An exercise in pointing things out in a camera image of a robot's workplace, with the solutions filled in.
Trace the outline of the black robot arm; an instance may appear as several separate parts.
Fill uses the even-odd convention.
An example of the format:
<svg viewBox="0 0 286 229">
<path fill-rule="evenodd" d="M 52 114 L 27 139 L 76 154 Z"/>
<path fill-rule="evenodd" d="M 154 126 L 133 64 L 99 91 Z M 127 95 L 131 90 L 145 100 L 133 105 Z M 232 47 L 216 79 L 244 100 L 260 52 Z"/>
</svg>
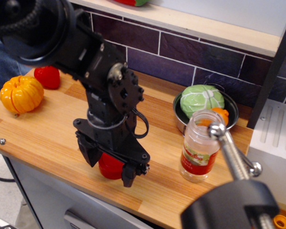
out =
<svg viewBox="0 0 286 229">
<path fill-rule="evenodd" d="M 89 108 L 73 125 L 91 166 L 102 154 L 121 161 L 125 187 L 148 172 L 150 156 L 135 133 L 143 88 L 123 54 L 92 31 L 84 11 L 67 0 L 0 0 L 0 39 L 18 62 L 51 65 L 81 82 Z"/>
</svg>

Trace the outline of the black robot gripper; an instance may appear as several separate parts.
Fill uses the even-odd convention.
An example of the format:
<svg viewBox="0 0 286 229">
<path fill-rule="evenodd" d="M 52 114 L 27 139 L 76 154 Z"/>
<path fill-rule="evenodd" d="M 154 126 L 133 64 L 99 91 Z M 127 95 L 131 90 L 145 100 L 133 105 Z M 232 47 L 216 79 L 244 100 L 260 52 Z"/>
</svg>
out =
<svg viewBox="0 0 286 229">
<path fill-rule="evenodd" d="M 135 132 L 137 118 L 144 122 L 148 131 L 147 118 L 135 108 L 128 115 L 118 116 L 110 123 L 102 122 L 91 113 L 88 113 L 87 119 L 78 118 L 73 121 L 73 126 L 77 129 L 79 149 L 86 162 L 94 167 L 103 153 L 121 161 L 124 163 L 124 187 L 131 187 L 137 176 L 146 175 L 150 169 L 150 156 L 138 142 L 138 139 L 147 134 Z"/>
</svg>

